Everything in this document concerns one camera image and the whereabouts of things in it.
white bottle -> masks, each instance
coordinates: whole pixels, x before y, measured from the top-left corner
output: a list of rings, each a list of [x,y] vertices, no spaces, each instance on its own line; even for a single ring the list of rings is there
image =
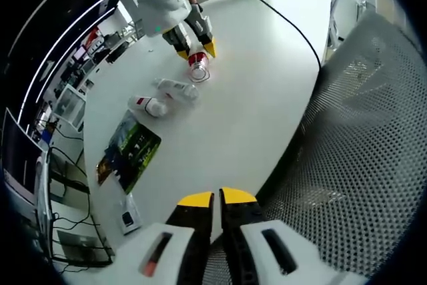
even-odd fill
[[[199,91],[195,85],[189,83],[156,78],[153,84],[170,98],[183,103],[193,102],[199,97]]]
[[[168,112],[164,102],[152,97],[132,96],[129,98],[127,106],[132,110],[143,110],[156,118],[163,117]]]

